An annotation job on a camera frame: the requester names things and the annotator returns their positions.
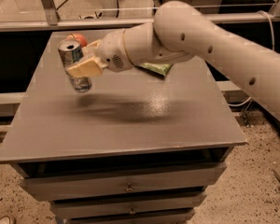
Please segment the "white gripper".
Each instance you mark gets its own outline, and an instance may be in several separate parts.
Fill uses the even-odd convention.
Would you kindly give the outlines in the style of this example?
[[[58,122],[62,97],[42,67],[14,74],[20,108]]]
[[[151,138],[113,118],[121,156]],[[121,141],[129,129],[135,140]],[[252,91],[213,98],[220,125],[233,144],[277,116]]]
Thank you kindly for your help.
[[[72,64],[66,68],[71,77],[100,76],[106,68],[113,72],[123,72],[133,68],[124,48],[124,29],[113,31],[97,39],[82,49],[83,55],[90,59]]]

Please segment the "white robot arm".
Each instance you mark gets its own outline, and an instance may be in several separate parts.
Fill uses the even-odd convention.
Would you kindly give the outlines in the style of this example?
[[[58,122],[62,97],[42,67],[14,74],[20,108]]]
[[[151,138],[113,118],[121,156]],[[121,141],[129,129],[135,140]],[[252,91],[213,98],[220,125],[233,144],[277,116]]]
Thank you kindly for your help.
[[[280,54],[230,33],[179,1],[157,10],[153,21],[120,29],[90,43],[87,55],[66,68],[94,77],[141,63],[181,63],[198,56],[280,121]]]

